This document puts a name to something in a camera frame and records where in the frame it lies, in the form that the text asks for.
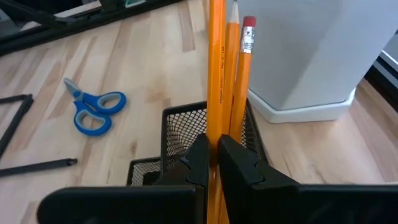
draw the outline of wooden table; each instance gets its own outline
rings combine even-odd
[[[162,110],[206,98],[203,6],[181,2],[0,58],[0,97],[35,99],[0,168],[79,159],[74,167],[0,179],[1,223],[35,223],[40,200],[63,187],[125,185],[131,160],[160,154]],[[127,94],[108,134],[76,130],[63,77],[92,94]],[[0,134],[18,106],[0,106]],[[255,116],[271,164],[299,182],[398,181],[398,115],[366,81],[338,121],[270,124]]]

